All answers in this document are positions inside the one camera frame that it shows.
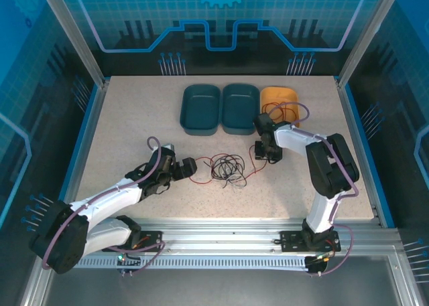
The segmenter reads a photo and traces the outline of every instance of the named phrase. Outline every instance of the tangled wire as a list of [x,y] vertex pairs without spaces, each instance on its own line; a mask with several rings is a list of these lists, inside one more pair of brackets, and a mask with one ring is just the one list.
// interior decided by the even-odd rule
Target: tangled wire
[[270,110],[268,110],[268,106],[273,106],[273,107],[277,107],[278,106],[278,108],[276,109],[276,111],[278,110],[278,112],[279,112],[280,115],[278,117],[273,118],[272,119],[273,121],[276,121],[278,119],[280,119],[281,122],[286,121],[287,120],[286,117],[288,115],[288,113],[287,113],[288,110],[291,111],[294,114],[294,119],[291,120],[291,122],[294,121],[294,120],[296,120],[298,118],[298,115],[295,113],[295,111],[293,109],[288,108],[287,105],[284,105],[284,107],[280,106],[280,104],[281,103],[276,103],[276,102],[264,104],[262,106],[262,113],[269,113],[272,110],[272,108]]
[[223,189],[226,188],[228,183],[239,187],[245,187],[247,185],[247,180],[244,176],[245,164],[240,155],[226,154],[218,159],[212,160],[210,163],[211,165],[204,162],[205,165],[210,167],[212,179],[225,181]]

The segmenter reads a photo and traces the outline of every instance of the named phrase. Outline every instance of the teal plastic container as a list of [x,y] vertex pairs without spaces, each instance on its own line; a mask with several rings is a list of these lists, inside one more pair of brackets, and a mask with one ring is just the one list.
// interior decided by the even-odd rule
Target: teal plastic container
[[229,84],[223,89],[222,127],[228,134],[255,132],[253,119],[259,114],[259,89],[250,84]]
[[210,84],[188,86],[182,99],[180,125],[189,135],[209,136],[221,121],[221,90]]

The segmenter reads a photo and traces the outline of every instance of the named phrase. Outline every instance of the beige work surface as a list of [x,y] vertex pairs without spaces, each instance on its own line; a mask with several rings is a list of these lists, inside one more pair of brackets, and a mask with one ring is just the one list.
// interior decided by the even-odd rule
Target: beige work surface
[[[118,182],[125,173],[145,163],[151,156],[148,136],[161,144],[172,143],[176,157],[211,157],[217,153],[241,155],[250,173],[249,147],[258,140],[226,134],[219,125],[210,137],[187,135],[179,124],[184,89],[191,84],[208,83],[222,89],[229,83],[293,88],[310,109],[302,129],[331,135],[342,134],[355,157],[355,151],[334,78],[331,76],[114,76],[97,124],[77,200],[92,196]],[[198,161],[197,181],[209,179],[209,168]],[[189,179],[172,183],[160,196],[121,210],[132,218],[303,218],[311,208],[314,188],[305,158],[284,150],[284,158],[248,179],[243,189],[213,181],[197,185]],[[341,204],[337,217],[371,219],[373,212],[362,178],[360,194]]]

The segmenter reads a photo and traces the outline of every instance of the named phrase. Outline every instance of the wire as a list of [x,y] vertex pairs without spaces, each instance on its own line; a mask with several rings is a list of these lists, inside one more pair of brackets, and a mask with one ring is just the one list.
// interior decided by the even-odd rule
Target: wire
[[280,104],[276,103],[276,102],[271,102],[271,103],[264,104],[262,106],[262,113],[267,113],[268,112],[267,108],[268,108],[269,105],[273,105],[275,107],[274,110],[278,109],[278,110],[280,110],[282,112],[281,115],[279,115],[278,117],[272,119],[273,121],[278,120],[278,119],[282,119],[283,121],[286,121],[287,120],[286,119],[286,117],[287,117],[287,112],[286,111],[287,110],[290,110],[290,111],[292,111],[294,113],[294,116],[295,116],[294,120],[296,120],[298,118],[298,115],[295,113],[295,111],[292,108],[287,108],[287,105],[285,105],[285,108],[283,108],[283,105],[280,106]]
[[336,224],[335,226],[339,227],[339,228],[347,229],[349,231],[349,233],[350,233],[350,247],[349,247],[349,250],[347,251],[346,255],[344,256],[344,258],[342,259],[342,261],[340,261],[339,264],[337,264],[334,268],[332,268],[332,269],[330,269],[328,271],[324,271],[323,273],[319,273],[319,276],[324,276],[324,275],[327,275],[327,274],[331,274],[335,270],[337,270],[338,268],[340,268],[341,265],[344,264],[346,262],[346,260],[348,259],[348,257],[350,256],[351,250],[352,250],[353,245],[355,243],[355,236],[353,234],[353,230],[351,230],[351,228],[349,226],[346,226],[345,224]]
[[335,153],[333,146],[324,137],[321,137],[320,135],[316,135],[316,134],[311,133],[311,132],[300,130],[300,129],[295,127],[296,123],[303,122],[310,117],[310,110],[308,109],[307,106],[305,106],[304,104],[302,104],[300,102],[283,102],[283,103],[280,103],[279,105],[273,107],[270,110],[270,112],[268,113],[268,115],[271,115],[271,113],[273,111],[275,111],[277,108],[281,108],[283,105],[288,105],[288,104],[296,104],[296,105],[299,105],[306,110],[306,116],[304,118],[295,120],[294,122],[290,123],[291,129],[294,129],[295,131],[299,132],[301,135],[305,135],[307,137],[314,137],[318,140],[321,140],[326,145],[326,147],[328,148],[332,157],[335,159],[335,162],[338,165],[339,169],[341,170],[341,173],[344,175],[344,178],[347,180],[347,183],[350,185],[350,187],[355,192],[353,194],[343,194],[336,199],[334,208],[332,209],[332,212],[330,213],[330,216],[329,216],[329,221],[334,222],[334,218],[335,218],[336,212],[338,211],[338,207],[339,207],[341,200],[344,198],[357,197],[359,195],[359,190],[357,189],[357,186],[353,183],[352,179],[350,178],[349,174],[347,173],[347,171],[346,171],[343,163],[339,159],[338,155]]
[[[210,161],[210,163],[212,162],[212,158],[211,157],[199,157],[198,159],[195,159],[195,161],[198,161],[199,159],[208,159]],[[193,180],[191,177],[189,177],[189,180],[196,183],[196,184],[208,184],[211,181],[213,181],[212,179],[208,180],[207,182],[199,182],[199,181],[195,181]]]
[[302,103],[299,103],[299,102],[283,102],[283,103],[280,103],[277,106],[273,107],[270,110],[270,112],[268,113],[268,115],[271,115],[272,112],[274,112],[276,109],[282,108],[282,106],[287,106],[287,105],[299,105],[299,106],[301,106],[302,108],[304,108],[306,110],[306,116],[303,117],[302,119],[296,119],[296,120],[294,120],[292,123],[290,123],[291,125],[295,125],[297,123],[304,122],[306,119],[308,119],[310,117],[310,110],[308,109],[308,107],[305,106]]
[[[148,137],[147,138],[147,146],[153,150],[154,148],[150,145],[150,141],[154,140],[156,142],[156,144],[158,145],[158,150],[161,149],[161,143],[160,141],[156,138],[156,137]],[[123,189],[126,189],[128,187],[131,187],[135,184],[138,184],[144,180],[146,180],[148,177],[150,177],[150,175],[158,168],[158,164],[160,163],[161,160],[161,151],[158,151],[158,156],[156,157],[156,162],[154,164],[154,166],[152,167],[152,169],[146,174],[144,175],[142,178],[138,179],[137,181],[131,182],[131,183],[127,183],[124,185],[121,185],[119,187],[112,187],[111,189],[108,189],[100,194],[97,194],[95,197],[93,197],[91,200],[89,200],[86,204],[81,205],[81,207],[79,207],[78,209],[76,209],[76,211],[74,211],[67,219],[66,221],[61,225],[61,227],[57,230],[57,232],[55,233],[54,237],[52,238],[51,242],[49,243],[48,248],[45,251],[45,255],[43,256],[43,263],[42,263],[42,268],[43,269],[50,269],[51,267],[49,267],[48,265],[48,258],[49,255],[55,245],[55,243],[57,242],[58,238],[60,237],[61,233],[64,231],[64,229],[67,228],[67,226],[69,225],[69,223],[71,223],[71,221],[73,220],[74,217],[76,217],[81,211],[83,211],[84,209],[88,209],[88,207],[95,203],[97,200],[101,199],[102,197],[106,196],[107,194],[111,194],[112,192],[115,191],[121,191]]]
[[266,161],[266,160],[265,160],[265,164],[263,165],[263,167],[261,167],[260,169],[256,170],[256,166],[255,166],[255,163],[253,162],[253,158],[252,158],[252,154],[251,154],[252,147],[255,147],[255,145],[252,145],[252,146],[249,148],[249,156],[250,156],[250,161],[252,162],[253,172],[252,172],[252,173],[250,173],[250,174],[246,177],[246,180],[247,180],[251,175],[256,174],[257,172],[261,171],[264,167],[266,167],[266,166],[267,166],[267,162],[268,162],[268,161]]
[[149,240],[149,237],[148,236],[146,236],[146,237],[143,237],[142,239],[140,239],[140,241],[137,243],[137,244],[135,244],[134,246],[133,246],[133,249],[136,249],[136,248],[138,248],[139,246],[141,246],[141,244],[143,243],[143,241],[145,241],[145,240]]
[[151,246],[147,246],[145,248],[140,248],[140,249],[133,249],[133,250],[127,250],[127,249],[120,249],[117,247],[109,247],[109,249],[114,250],[116,252],[122,252],[122,253],[133,253],[133,252],[144,252],[150,249],[153,249],[155,247],[159,247],[160,251],[158,251],[152,258],[151,260],[149,260],[143,267],[141,267],[140,269],[137,269],[136,271],[129,271],[129,276],[132,276],[133,274],[136,274],[140,271],[145,270],[148,266],[150,266],[152,263],[154,263],[155,259],[158,258],[159,255],[161,255],[161,253],[164,251],[164,248],[166,247],[166,243],[164,241],[161,241],[157,244],[152,244]]
[[[227,184],[228,184],[228,182],[234,184],[234,183],[237,183],[240,181],[244,181],[245,182],[244,186],[246,186],[247,185],[247,179],[249,177],[251,177],[252,175],[256,174],[257,172],[261,171],[268,163],[268,161],[265,160],[264,165],[261,168],[256,169],[255,162],[253,161],[252,154],[251,154],[251,150],[253,147],[255,147],[255,145],[252,145],[249,148],[249,157],[250,157],[250,161],[251,161],[252,166],[253,166],[253,172],[251,172],[248,176],[246,176],[246,177],[244,176],[245,164],[244,164],[243,158],[240,155],[236,155],[236,154],[229,155],[226,153],[219,153],[219,154],[213,155],[212,157],[199,157],[198,159],[195,159],[195,161],[198,161],[199,159],[209,160],[210,163],[204,162],[204,164],[207,165],[208,167],[210,167],[210,176],[212,177],[212,179],[210,179],[206,182],[195,181],[191,177],[189,179],[192,182],[194,182],[196,184],[200,184],[200,185],[208,184],[214,179],[225,180],[227,182]],[[219,155],[222,155],[222,157],[215,160],[215,157],[218,157]],[[236,169],[236,173],[238,173],[238,175],[236,175],[237,177],[234,178],[233,176],[235,174],[230,173],[231,175],[229,176],[229,178],[228,177],[222,178],[221,175],[222,175],[223,169],[225,169],[225,171],[226,171],[226,167],[228,167],[229,169]]]
[[332,252],[334,253],[334,256],[335,256],[335,245],[329,239],[326,239],[325,241],[327,243],[329,243],[330,247],[332,248]]
[[238,154],[223,155],[214,160],[210,168],[212,179],[225,181],[223,188],[225,188],[228,183],[234,185],[234,183],[239,181],[245,182],[243,187],[247,185],[246,178],[243,175],[245,169],[244,160]]

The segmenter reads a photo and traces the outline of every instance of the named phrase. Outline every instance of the glass panel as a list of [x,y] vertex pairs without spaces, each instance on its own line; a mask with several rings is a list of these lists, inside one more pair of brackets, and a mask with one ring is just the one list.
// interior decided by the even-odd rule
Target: glass panel
[[396,0],[349,82],[367,154],[404,243],[429,240],[427,4]]
[[65,0],[105,75],[337,75],[378,0]]
[[45,0],[0,0],[0,29],[0,305],[17,305],[44,212],[30,197],[59,198],[93,82]]

